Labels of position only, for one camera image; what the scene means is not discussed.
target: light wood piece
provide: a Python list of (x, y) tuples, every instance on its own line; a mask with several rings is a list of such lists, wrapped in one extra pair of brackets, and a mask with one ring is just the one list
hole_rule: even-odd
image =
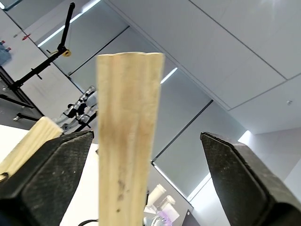
[(141, 226), (164, 55), (97, 58), (100, 226)]
[(46, 141), (59, 137), (62, 132), (51, 119), (47, 117), (40, 118), (0, 163), (0, 174), (8, 173), (9, 177), (14, 175)]

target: wall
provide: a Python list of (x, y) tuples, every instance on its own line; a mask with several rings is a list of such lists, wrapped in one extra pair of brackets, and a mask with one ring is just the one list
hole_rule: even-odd
[[(248, 145), (266, 166), (301, 201), (301, 128), (253, 135), (246, 132), (240, 142)], [(193, 215), (201, 226), (230, 226), (212, 179), (192, 199)]]
[(301, 128), (250, 135), (244, 142), (301, 201)]

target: white table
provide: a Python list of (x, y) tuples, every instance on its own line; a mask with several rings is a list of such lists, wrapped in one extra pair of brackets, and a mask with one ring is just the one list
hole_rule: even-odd
[[(27, 130), (0, 125), (0, 162), (27, 134)], [(74, 197), (60, 226), (78, 226), (89, 219), (98, 219), (98, 145), (92, 144)], [(97, 226), (97, 222), (87, 226)]]

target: ceiling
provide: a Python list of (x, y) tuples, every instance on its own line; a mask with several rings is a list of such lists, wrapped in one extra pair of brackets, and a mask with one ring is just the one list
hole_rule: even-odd
[(252, 133), (301, 127), (300, 0), (106, 2)]

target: wooden block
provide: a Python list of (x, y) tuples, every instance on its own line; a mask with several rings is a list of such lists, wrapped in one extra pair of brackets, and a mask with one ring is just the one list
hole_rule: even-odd
[(46, 141), (59, 137), (62, 132), (51, 119), (47, 117), (40, 118), (0, 163), (0, 174), (8, 173), (9, 177), (14, 175)]
[(97, 58), (99, 225), (141, 226), (164, 55)]

